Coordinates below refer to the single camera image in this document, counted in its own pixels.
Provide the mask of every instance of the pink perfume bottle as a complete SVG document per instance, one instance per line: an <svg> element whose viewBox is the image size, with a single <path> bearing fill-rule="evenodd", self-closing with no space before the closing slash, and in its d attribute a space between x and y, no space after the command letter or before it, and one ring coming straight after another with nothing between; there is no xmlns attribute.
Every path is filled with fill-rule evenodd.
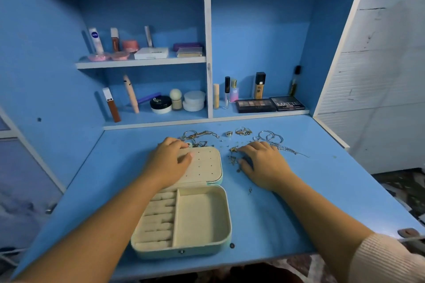
<svg viewBox="0 0 425 283"><path fill-rule="evenodd" d="M230 88L230 102L235 103L239 99L239 88L236 87L237 80L232 80L232 87Z"/></svg>

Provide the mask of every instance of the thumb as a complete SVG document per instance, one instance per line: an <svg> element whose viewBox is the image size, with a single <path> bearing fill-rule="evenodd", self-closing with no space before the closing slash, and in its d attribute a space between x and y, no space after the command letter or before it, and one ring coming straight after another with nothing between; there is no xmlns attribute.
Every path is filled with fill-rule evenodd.
<svg viewBox="0 0 425 283"><path fill-rule="evenodd" d="M242 169L242 171L251 178L254 175L254 171L252 167L249 165L249 163L245 159L239 159L238 163Z"/></svg>
<svg viewBox="0 0 425 283"><path fill-rule="evenodd" d="M186 169L189 167L189 164L192 162L193 153L188 152L184 155L184 158L178 163L179 167L183 169L183 171L186 171Z"/></svg>

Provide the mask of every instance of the white wall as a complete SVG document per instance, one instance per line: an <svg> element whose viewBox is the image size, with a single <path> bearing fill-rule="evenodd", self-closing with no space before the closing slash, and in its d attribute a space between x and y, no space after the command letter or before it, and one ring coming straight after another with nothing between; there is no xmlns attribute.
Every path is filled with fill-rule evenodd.
<svg viewBox="0 0 425 283"><path fill-rule="evenodd" d="M369 172L425 163L425 0L361 0L318 116Z"/></svg>

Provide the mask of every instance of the black eyeshadow palette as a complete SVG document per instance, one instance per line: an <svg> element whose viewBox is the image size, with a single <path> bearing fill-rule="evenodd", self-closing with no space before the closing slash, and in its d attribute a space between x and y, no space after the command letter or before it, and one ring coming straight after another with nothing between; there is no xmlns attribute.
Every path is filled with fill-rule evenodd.
<svg viewBox="0 0 425 283"><path fill-rule="evenodd" d="M236 101L239 113L276 112L270 99L239 99Z"/></svg>
<svg viewBox="0 0 425 283"><path fill-rule="evenodd" d="M293 96L270 98L278 111L304 110L305 106Z"/></svg>

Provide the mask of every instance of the pink compact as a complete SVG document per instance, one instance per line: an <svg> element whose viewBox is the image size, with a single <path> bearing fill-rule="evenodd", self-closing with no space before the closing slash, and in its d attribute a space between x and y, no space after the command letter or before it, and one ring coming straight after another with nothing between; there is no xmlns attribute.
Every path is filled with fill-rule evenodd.
<svg viewBox="0 0 425 283"><path fill-rule="evenodd" d="M88 55L88 59L92 62L103 62L104 60L108 60L109 58L110 56L108 53Z"/></svg>
<svg viewBox="0 0 425 283"><path fill-rule="evenodd" d="M129 53L135 53L140 49L139 43L135 39L123 40L122 47Z"/></svg>
<svg viewBox="0 0 425 283"><path fill-rule="evenodd" d="M127 60L130 54L128 52L115 52L110 56L113 60Z"/></svg>

